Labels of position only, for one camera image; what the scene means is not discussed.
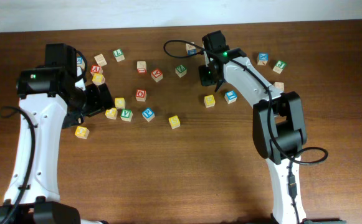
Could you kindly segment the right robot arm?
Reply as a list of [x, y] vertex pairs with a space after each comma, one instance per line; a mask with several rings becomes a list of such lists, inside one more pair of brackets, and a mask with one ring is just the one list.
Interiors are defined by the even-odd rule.
[[300, 196], [299, 167], [307, 141], [302, 101], [297, 93], [284, 93], [268, 82], [240, 48], [231, 49], [221, 31], [202, 38], [199, 67], [203, 85], [219, 88], [229, 83], [253, 109], [252, 137], [265, 159], [272, 184], [275, 223], [301, 223], [306, 218]]

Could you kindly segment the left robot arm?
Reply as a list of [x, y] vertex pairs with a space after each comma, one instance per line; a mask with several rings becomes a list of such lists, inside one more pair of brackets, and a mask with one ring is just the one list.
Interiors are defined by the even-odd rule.
[[60, 202], [57, 181], [60, 134], [114, 106], [105, 84], [86, 85], [82, 53], [67, 44], [48, 44], [45, 62], [24, 70], [16, 84], [21, 127], [16, 161], [0, 206], [0, 223], [84, 223], [79, 211]]

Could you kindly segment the yellow S block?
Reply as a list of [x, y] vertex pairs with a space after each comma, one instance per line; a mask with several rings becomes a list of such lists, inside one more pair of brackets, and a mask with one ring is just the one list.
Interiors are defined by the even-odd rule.
[[179, 117], [177, 115], [168, 118], [168, 120], [169, 120], [169, 125], [171, 126], [172, 129], [176, 129], [181, 125]]

